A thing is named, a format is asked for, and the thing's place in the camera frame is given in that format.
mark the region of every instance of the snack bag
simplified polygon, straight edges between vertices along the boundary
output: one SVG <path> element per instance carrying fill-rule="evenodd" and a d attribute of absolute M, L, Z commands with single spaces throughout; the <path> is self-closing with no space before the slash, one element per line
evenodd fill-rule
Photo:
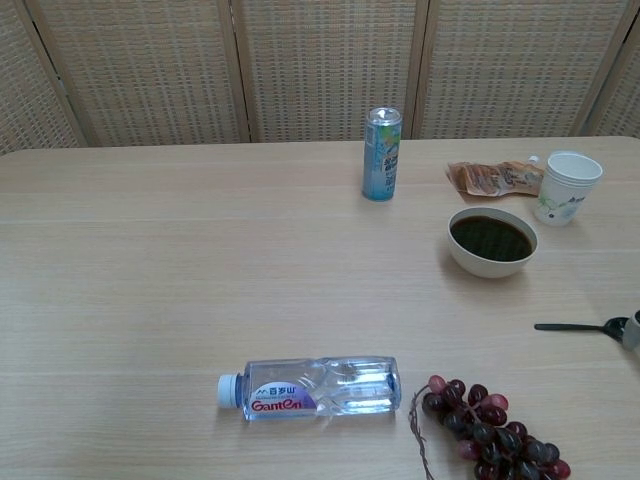
<path fill-rule="evenodd" d="M 484 197 L 499 197 L 509 193 L 537 196 L 544 170 L 523 162 L 503 162 L 496 165 L 450 163 L 449 181 L 459 192 Z"/>

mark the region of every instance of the white bowl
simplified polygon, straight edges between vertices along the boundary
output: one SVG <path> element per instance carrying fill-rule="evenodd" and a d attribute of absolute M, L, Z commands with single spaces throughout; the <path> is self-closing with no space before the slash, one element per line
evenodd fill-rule
<path fill-rule="evenodd" d="M 531 254 L 528 257 L 513 262 L 501 262 L 497 260 L 489 260 L 480 257 L 460 245 L 451 234 L 451 227 L 462 219 L 469 217 L 489 217 L 501 220 L 509 225 L 517 228 L 522 232 L 529 242 L 531 242 Z M 538 236 L 531 225 L 521 218 L 504 210 L 489 207 L 471 207 L 459 211 L 449 219 L 447 227 L 449 236 L 449 251 L 458 264 L 467 272 L 483 278 L 502 278 L 513 275 L 520 270 L 531 257 L 536 253 L 538 248 Z"/>

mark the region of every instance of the woven screen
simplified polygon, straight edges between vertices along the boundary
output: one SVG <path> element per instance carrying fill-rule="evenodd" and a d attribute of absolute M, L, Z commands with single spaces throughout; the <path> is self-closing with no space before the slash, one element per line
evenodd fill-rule
<path fill-rule="evenodd" d="M 438 3 L 421 138 L 568 135 L 627 5 Z"/>
<path fill-rule="evenodd" d="M 238 0 L 257 139 L 361 139 L 369 109 L 402 111 L 415 3 Z"/>
<path fill-rule="evenodd" d="M 636 42 L 609 104 L 598 125 L 598 135 L 625 135 L 640 138 L 640 43 Z"/>
<path fill-rule="evenodd" d="M 78 141 L 13 3 L 0 1 L 0 155 Z"/>
<path fill-rule="evenodd" d="M 39 5 L 100 145 L 239 141 L 214 0 Z"/>

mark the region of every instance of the bottle cap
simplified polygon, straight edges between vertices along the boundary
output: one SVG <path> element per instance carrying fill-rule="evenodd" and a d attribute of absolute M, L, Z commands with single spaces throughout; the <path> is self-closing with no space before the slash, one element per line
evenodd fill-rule
<path fill-rule="evenodd" d="M 218 407 L 237 408 L 236 381 L 238 375 L 220 375 L 218 380 Z"/>

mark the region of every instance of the grape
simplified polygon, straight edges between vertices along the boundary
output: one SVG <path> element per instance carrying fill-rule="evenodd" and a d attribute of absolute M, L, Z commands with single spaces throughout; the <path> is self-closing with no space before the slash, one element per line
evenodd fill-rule
<path fill-rule="evenodd" d="M 476 480 L 496 480 L 498 478 L 498 467 L 487 462 L 476 463 L 473 469 Z"/>
<path fill-rule="evenodd" d="M 446 412 L 449 410 L 449 405 L 445 403 L 442 396 L 429 392 L 422 399 L 422 410 L 424 413 Z"/>
<path fill-rule="evenodd" d="M 488 407 L 482 408 L 482 410 L 478 412 L 478 416 L 481 420 L 496 427 L 507 423 L 507 412 L 500 407 L 489 405 Z"/>
<path fill-rule="evenodd" d="M 520 422 L 509 422 L 504 428 L 506 428 L 507 430 L 511 430 L 513 433 L 518 435 L 518 437 L 520 437 L 520 440 L 524 440 L 527 436 L 527 427 L 525 427 L 524 424 Z"/>
<path fill-rule="evenodd" d="M 527 444 L 523 456 L 527 460 L 541 464 L 544 461 L 546 453 L 547 447 L 544 446 L 544 443 L 539 440 L 533 440 Z"/>
<path fill-rule="evenodd" d="M 459 405 L 462 405 L 462 397 L 460 396 L 458 391 L 450 385 L 447 385 L 446 387 L 444 387 L 444 390 L 442 390 L 442 398 L 452 408 L 456 408 Z"/>
<path fill-rule="evenodd" d="M 556 463 L 560 458 L 560 450 L 553 443 L 545 443 L 545 455 L 543 463 L 545 465 L 551 465 Z"/>
<path fill-rule="evenodd" d="M 533 463 L 518 462 L 517 469 L 522 480 L 540 480 L 540 472 Z"/>
<path fill-rule="evenodd" d="M 444 417 L 443 425 L 451 430 L 453 433 L 463 432 L 467 429 L 463 414 L 461 412 L 450 412 Z"/>
<path fill-rule="evenodd" d="M 513 463 L 503 461 L 500 464 L 500 480 L 516 480 L 516 467 Z"/>
<path fill-rule="evenodd" d="M 473 438 L 480 445 L 491 443 L 496 434 L 496 429 L 486 423 L 476 423 L 472 429 Z"/>
<path fill-rule="evenodd" d="M 469 390 L 469 395 L 467 396 L 467 402 L 469 403 L 469 406 L 473 407 L 476 403 L 478 403 L 488 394 L 489 392 L 487 391 L 487 387 L 485 387 L 484 385 L 480 385 L 479 383 L 476 383 Z"/>
<path fill-rule="evenodd" d="M 481 407 L 488 407 L 489 405 L 499 407 L 505 411 L 509 410 L 509 401 L 507 400 L 507 397 L 500 395 L 499 393 L 492 393 L 480 402 Z"/>
<path fill-rule="evenodd" d="M 482 447 L 482 459 L 491 465 L 497 465 L 500 463 L 502 460 L 502 454 L 495 442 L 491 442 Z"/>
<path fill-rule="evenodd" d="M 480 458 L 480 445 L 471 440 L 458 442 L 458 455 L 465 460 L 478 460 Z"/>
<path fill-rule="evenodd" d="M 551 465 L 551 473 L 553 473 L 559 480 L 564 480 L 571 475 L 571 468 L 564 460 L 558 460 Z"/>
<path fill-rule="evenodd" d="M 500 439 L 500 444 L 504 447 L 507 453 L 513 455 L 514 453 L 518 453 L 522 449 L 522 440 L 511 430 L 507 430 L 506 428 L 498 428 L 496 430 L 498 432 L 498 438 Z"/>
<path fill-rule="evenodd" d="M 449 385 L 454 388 L 462 397 L 462 395 L 464 395 L 464 392 L 467 390 L 467 387 L 464 385 L 464 382 L 462 380 L 458 380 L 457 378 L 454 380 L 451 380 L 449 382 Z"/>
<path fill-rule="evenodd" d="M 429 385 L 429 388 L 433 393 L 439 395 L 442 393 L 442 390 L 444 390 L 444 387 L 447 386 L 447 382 L 440 375 L 431 375 L 427 385 Z"/>

